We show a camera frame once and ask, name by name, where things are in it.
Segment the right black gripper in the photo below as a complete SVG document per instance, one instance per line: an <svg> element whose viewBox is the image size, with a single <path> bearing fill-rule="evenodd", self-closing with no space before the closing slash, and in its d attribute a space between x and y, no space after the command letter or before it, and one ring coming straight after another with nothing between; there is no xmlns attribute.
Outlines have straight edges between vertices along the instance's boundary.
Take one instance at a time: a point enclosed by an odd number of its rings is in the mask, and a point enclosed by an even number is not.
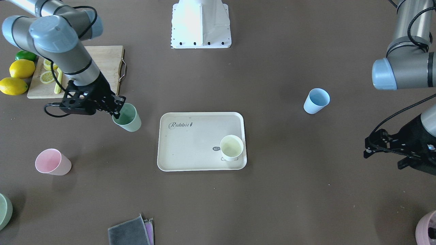
<svg viewBox="0 0 436 245"><path fill-rule="evenodd" d="M118 119L126 97L115 96L102 73L89 85L78 86L69 81L60 109L67 114L93 115L105 111Z"/></svg>

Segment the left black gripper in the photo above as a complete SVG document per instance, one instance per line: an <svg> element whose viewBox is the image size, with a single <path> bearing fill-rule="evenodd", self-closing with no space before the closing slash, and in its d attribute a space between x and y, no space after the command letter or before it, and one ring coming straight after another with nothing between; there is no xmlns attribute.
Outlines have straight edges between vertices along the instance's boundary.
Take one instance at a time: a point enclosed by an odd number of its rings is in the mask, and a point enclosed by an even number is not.
<svg viewBox="0 0 436 245"><path fill-rule="evenodd" d="M435 136L429 133L421 121L421 115L416 116L403 126L396 134L389 135L385 129L372 132L365 138L363 157L369 158L377 152L393 152L403 155L399 160L398 169L411 167L431 175L435 175Z"/></svg>

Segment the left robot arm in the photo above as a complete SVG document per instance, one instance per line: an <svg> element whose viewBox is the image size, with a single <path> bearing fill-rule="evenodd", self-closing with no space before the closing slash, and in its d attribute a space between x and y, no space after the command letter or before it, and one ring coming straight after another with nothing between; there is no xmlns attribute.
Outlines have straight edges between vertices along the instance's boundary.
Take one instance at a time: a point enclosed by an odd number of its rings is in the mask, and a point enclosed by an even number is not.
<svg viewBox="0 0 436 245"><path fill-rule="evenodd" d="M436 79L435 53L429 48L433 41L430 31L434 0L400 0L397 26L386 57L372 67L373 85L378 90L434 88ZM436 174L436 109L431 107L389 134L380 125L365 139L364 158L377 152L392 152L404 156L398 169L411 167Z"/></svg>

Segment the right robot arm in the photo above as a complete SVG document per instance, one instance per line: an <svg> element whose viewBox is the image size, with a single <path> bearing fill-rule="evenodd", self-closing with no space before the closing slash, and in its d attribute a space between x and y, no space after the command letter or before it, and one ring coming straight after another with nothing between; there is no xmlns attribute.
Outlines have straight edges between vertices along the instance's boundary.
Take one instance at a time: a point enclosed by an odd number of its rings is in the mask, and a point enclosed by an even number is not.
<svg viewBox="0 0 436 245"><path fill-rule="evenodd" d="M72 7L60 0L13 0L12 4L34 17L8 17L2 24L5 39L54 62L68 79L62 101L46 106L59 107L64 116L105 111L119 118L126 98L111 90L82 44L103 32L96 10L90 6Z"/></svg>

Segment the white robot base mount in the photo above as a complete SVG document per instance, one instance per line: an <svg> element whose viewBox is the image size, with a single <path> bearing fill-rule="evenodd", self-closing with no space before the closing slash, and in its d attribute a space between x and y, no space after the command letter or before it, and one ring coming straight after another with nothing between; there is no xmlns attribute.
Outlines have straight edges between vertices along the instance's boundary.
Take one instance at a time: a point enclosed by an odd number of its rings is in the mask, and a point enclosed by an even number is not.
<svg viewBox="0 0 436 245"><path fill-rule="evenodd" d="M173 49L230 48L229 7L221 0L180 0L172 6Z"/></svg>

